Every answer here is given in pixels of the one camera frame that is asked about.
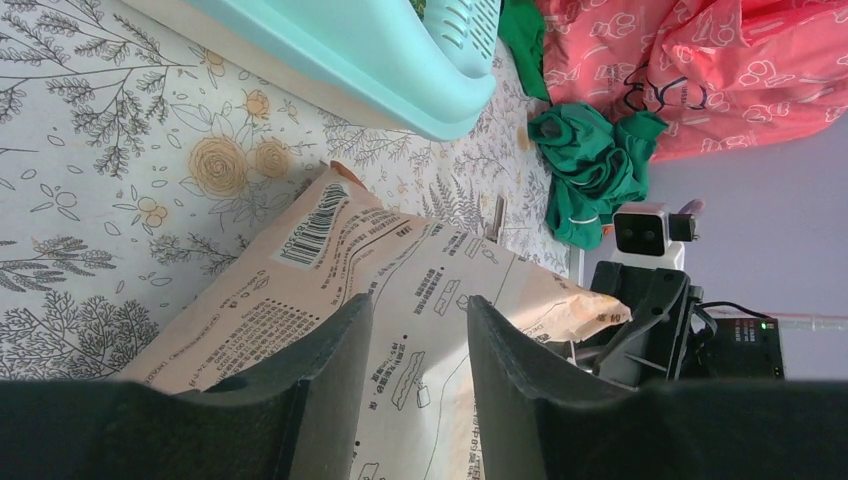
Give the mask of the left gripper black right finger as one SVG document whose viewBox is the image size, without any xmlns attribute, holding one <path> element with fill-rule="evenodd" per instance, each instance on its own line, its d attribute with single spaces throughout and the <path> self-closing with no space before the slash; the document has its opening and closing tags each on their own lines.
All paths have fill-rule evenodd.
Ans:
<svg viewBox="0 0 848 480">
<path fill-rule="evenodd" d="M 471 298 L 467 330 L 489 479 L 843 479 L 843 382 L 674 381 L 630 391 Z"/>
</svg>

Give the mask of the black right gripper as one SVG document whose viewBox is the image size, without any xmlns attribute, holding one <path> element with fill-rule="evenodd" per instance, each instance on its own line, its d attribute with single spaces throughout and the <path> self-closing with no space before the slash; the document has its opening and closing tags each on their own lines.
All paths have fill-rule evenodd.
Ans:
<svg viewBox="0 0 848 480">
<path fill-rule="evenodd" d="M 703 289 L 681 270 L 602 261 L 591 290 L 619 300 L 630 309 L 632 319 L 603 330 L 576 351 L 573 386 L 640 388 L 678 380 Z"/>
</svg>

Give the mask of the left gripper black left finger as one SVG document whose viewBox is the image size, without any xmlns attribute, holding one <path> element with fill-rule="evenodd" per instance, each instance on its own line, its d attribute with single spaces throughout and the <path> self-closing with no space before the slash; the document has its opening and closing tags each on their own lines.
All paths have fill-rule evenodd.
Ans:
<svg viewBox="0 0 848 480">
<path fill-rule="evenodd" d="M 373 307 L 318 328 L 206 390 L 127 381 L 5 381 L 5 479 L 345 479 Z"/>
</svg>

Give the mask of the pink cat litter bag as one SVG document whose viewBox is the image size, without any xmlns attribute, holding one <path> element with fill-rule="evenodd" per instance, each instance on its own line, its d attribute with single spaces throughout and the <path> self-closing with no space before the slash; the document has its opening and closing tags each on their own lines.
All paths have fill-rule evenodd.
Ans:
<svg viewBox="0 0 848 480">
<path fill-rule="evenodd" d="M 357 294 L 372 301 L 367 361 L 330 378 L 356 416 L 319 418 L 311 479 L 486 477 L 467 310 L 491 302 L 540 341 L 579 342 L 631 319 L 480 236 L 385 208 L 341 165 L 323 173 L 122 371 L 158 390 L 204 390 L 315 330 Z"/>
</svg>

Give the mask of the brown bag sealing clip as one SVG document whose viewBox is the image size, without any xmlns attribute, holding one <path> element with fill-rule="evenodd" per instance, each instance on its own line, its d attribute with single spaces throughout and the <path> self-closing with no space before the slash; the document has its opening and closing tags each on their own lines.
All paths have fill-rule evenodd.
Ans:
<svg viewBox="0 0 848 480">
<path fill-rule="evenodd" d="M 493 217 L 485 227 L 485 238 L 494 244 L 498 244 L 500 242 L 503 231 L 505 210 L 506 200 L 504 197 L 498 196 L 495 201 Z"/>
</svg>

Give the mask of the teal litter box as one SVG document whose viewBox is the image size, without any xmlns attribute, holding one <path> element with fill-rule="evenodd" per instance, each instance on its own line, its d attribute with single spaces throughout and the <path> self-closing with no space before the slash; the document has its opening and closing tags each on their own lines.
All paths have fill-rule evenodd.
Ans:
<svg viewBox="0 0 848 480">
<path fill-rule="evenodd" d="M 137 1 L 134 8 L 349 122 L 435 141 L 496 89 L 497 1 Z"/>
</svg>

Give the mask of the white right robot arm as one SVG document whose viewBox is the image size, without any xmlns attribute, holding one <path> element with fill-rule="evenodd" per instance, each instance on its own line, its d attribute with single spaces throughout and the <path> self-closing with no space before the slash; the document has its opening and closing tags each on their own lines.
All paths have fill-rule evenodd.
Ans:
<svg viewBox="0 0 848 480">
<path fill-rule="evenodd" d="M 628 388 L 785 377 L 777 319 L 732 302 L 704 301 L 702 288 L 683 271 L 604 261 L 591 289 L 620 300 L 633 318 L 564 347 L 567 359 L 588 373 Z"/>
</svg>

